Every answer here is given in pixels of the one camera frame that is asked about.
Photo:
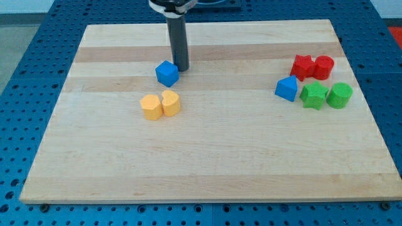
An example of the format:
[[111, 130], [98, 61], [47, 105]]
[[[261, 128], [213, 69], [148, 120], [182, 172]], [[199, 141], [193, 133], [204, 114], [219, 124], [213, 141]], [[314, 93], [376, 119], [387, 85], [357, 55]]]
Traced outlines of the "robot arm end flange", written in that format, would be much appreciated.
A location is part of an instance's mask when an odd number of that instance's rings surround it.
[[197, 0], [149, 0], [148, 4], [166, 18], [176, 19], [185, 15], [198, 3]]

